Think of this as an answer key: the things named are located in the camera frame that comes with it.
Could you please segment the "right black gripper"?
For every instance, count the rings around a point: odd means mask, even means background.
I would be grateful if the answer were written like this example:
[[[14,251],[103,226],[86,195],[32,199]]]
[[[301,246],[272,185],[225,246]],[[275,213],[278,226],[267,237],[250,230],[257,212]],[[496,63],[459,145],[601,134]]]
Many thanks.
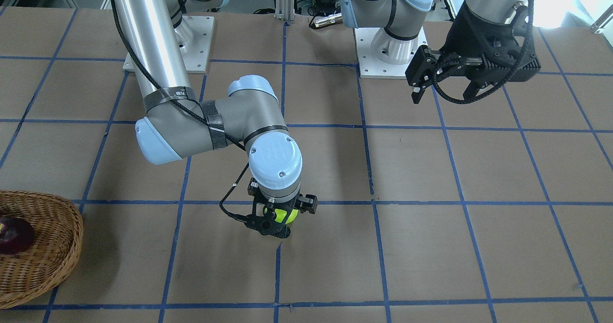
[[[254,197],[252,213],[244,217],[247,228],[258,231],[261,235],[271,235],[280,239],[288,238],[291,234],[289,223],[293,222],[298,212],[315,214],[318,206],[318,197],[298,193],[287,202],[277,202],[272,197],[264,196],[259,183],[251,179],[248,185],[248,194]]]

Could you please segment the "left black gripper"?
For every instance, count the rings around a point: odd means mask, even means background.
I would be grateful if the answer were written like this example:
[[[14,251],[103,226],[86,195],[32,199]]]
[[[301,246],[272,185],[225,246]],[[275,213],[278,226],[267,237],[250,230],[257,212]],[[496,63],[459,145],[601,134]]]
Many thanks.
[[[533,15],[532,5],[520,6],[519,15],[510,24],[490,23],[464,2],[441,51],[427,45],[421,45],[414,51],[405,70],[407,83],[412,88],[412,102],[418,104],[425,89],[432,85],[432,71],[442,51],[447,59],[456,54],[465,59],[482,60],[481,65],[463,68],[463,74],[470,81],[463,93],[464,100],[477,100],[477,92],[488,85],[499,87],[506,82],[530,80],[542,68],[534,47],[532,29],[528,26],[528,20]]]

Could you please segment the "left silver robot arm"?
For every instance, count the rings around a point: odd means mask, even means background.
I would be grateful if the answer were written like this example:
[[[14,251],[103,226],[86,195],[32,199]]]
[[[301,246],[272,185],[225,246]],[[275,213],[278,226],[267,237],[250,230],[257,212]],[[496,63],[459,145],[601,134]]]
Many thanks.
[[[407,65],[415,104],[429,86],[449,102],[471,104],[540,72],[534,0],[464,0],[440,50],[418,43],[433,1],[340,0],[347,27],[378,29],[378,58]]]

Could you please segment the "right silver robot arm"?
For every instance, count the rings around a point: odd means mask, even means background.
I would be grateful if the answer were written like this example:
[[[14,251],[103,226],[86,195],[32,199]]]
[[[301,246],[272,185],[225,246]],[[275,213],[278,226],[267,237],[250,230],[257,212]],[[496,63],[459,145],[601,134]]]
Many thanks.
[[[300,192],[302,154],[269,81],[243,76],[228,87],[227,98],[200,102],[188,79],[184,57],[195,50],[197,37],[187,24],[186,7],[219,7],[226,1],[110,0],[145,108],[135,125],[136,139],[153,164],[230,145],[245,151],[252,212],[222,211],[261,235],[285,239],[298,213],[315,213],[318,199]]]

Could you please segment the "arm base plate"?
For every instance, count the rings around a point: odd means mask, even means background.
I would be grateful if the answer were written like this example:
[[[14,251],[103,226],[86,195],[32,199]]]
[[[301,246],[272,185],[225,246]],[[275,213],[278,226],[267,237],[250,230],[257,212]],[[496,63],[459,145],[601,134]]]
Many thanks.
[[[357,28],[354,35],[362,79],[405,79],[416,51],[427,44],[423,28],[409,41],[390,37],[384,28]]]
[[[206,74],[213,42],[213,16],[184,15],[174,30],[176,48],[189,74]]]

